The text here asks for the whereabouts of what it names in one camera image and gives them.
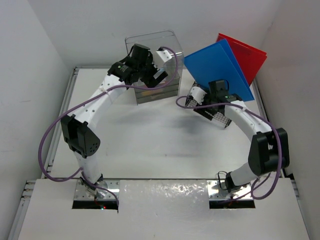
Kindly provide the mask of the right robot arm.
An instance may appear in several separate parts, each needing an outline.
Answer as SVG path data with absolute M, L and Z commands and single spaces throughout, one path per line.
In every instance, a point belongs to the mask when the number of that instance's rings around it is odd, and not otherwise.
M 218 104 L 213 109 L 231 119 L 250 140 L 247 163 L 226 174 L 226 190 L 235 191 L 264 174 L 287 168 L 290 165 L 287 132 L 249 110 L 237 94 L 229 93 L 224 80 L 208 85 L 209 103 Z

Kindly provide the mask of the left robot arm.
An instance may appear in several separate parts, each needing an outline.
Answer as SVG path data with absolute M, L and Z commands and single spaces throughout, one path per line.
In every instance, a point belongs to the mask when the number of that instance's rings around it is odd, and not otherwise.
M 163 47 L 151 52 L 147 46 L 134 44 L 129 54 L 107 71 L 100 87 L 90 97 L 91 102 L 83 103 L 60 120 L 63 139 L 74 153 L 88 184 L 95 185 L 102 179 L 95 157 L 101 144 L 96 133 L 100 118 L 134 83 L 141 81 L 147 88 L 156 87 L 168 76 L 161 68 L 171 59 L 171 54 Z

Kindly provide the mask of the red folder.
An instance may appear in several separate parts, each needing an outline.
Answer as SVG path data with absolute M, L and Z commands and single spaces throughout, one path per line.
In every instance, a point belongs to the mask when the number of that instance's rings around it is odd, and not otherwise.
M 250 86 L 266 61 L 267 53 L 222 33 L 218 34 L 216 41 L 218 42 L 223 39 L 227 40 L 242 73 Z

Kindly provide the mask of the clear plastic drawer unit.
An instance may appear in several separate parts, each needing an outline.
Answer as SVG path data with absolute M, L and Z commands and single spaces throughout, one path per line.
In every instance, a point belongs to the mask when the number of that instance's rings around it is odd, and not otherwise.
M 166 72 L 168 76 L 157 85 L 159 87 L 157 90 L 135 89 L 138 105 L 178 95 L 184 67 L 184 52 L 174 31 L 162 30 L 128 36 L 125 38 L 125 44 L 128 52 L 134 44 L 149 47 L 156 63 L 160 63 L 160 58 L 156 55 L 156 51 L 160 47 L 165 46 L 171 49 L 168 51 L 171 59 L 160 66 L 156 65 L 158 72 L 154 75 L 157 78 Z

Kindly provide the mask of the blue folder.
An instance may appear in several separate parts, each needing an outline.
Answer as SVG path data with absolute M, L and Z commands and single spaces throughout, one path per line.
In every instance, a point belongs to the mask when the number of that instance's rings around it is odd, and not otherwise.
M 243 101 L 253 101 L 253 93 L 226 39 L 202 48 L 184 58 L 184 65 L 195 82 L 204 88 L 209 82 L 226 80 L 229 92 Z

